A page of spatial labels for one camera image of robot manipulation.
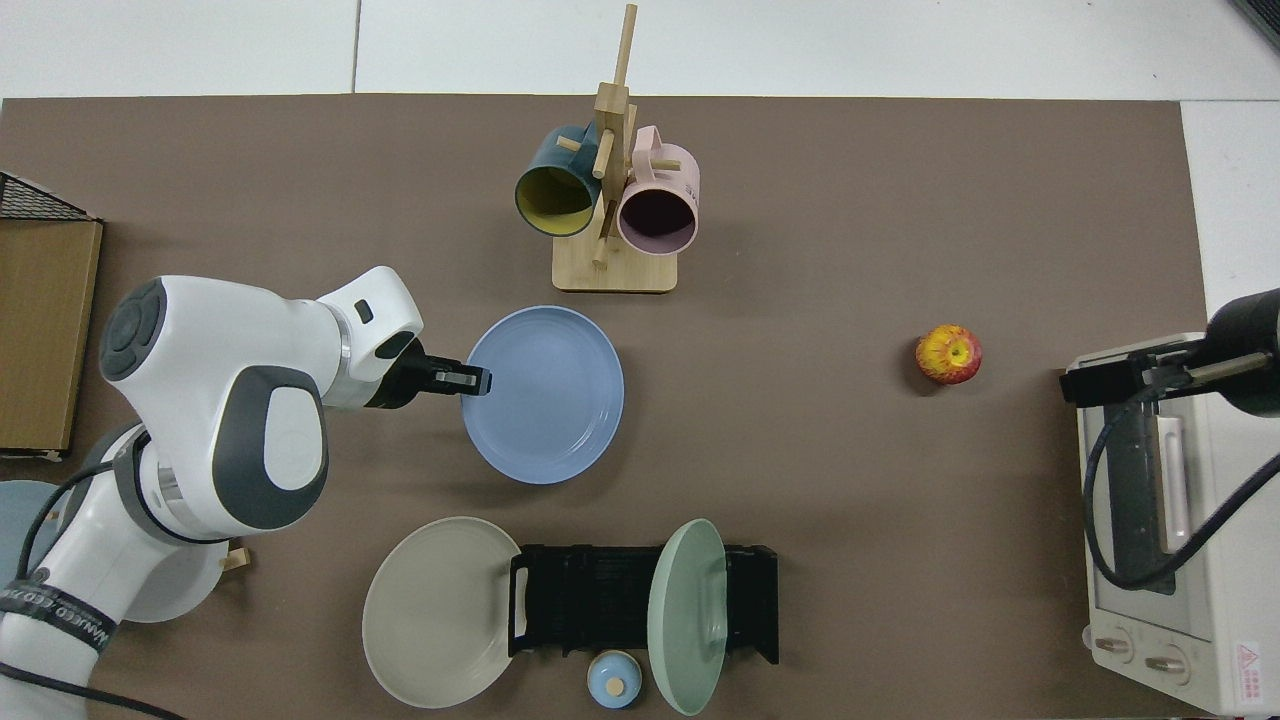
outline dark blue mug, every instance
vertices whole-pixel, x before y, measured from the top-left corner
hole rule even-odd
[[[582,232],[600,197],[600,181],[591,176],[598,149],[594,122],[549,132],[516,183],[520,217],[534,229],[554,237]]]

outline oven door handle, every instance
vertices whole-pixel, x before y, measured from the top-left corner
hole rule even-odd
[[[1174,553],[1192,534],[1190,501],[1187,497],[1187,460],[1183,448],[1181,418],[1156,416],[1160,457],[1156,484],[1160,511],[1160,546]]]

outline warning label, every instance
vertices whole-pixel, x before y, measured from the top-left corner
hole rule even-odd
[[[1262,657],[1256,642],[1235,644],[1235,685],[1240,705],[1262,705]]]

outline apple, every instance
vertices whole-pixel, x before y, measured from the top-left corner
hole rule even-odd
[[[978,374],[982,345],[960,325],[938,325],[915,345],[915,365],[937,383],[963,383]]]

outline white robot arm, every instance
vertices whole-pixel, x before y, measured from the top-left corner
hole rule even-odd
[[[0,593],[0,662],[83,685],[150,573],[183,547],[285,528],[328,474],[323,405],[398,407],[417,392],[484,395],[489,373],[430,357],[413,300],[374,268],[319,300],[169,275],[129,295],[104,377],[141,423],[40,568]],[[83,700],[0,675],[0,717],[84,716]]]

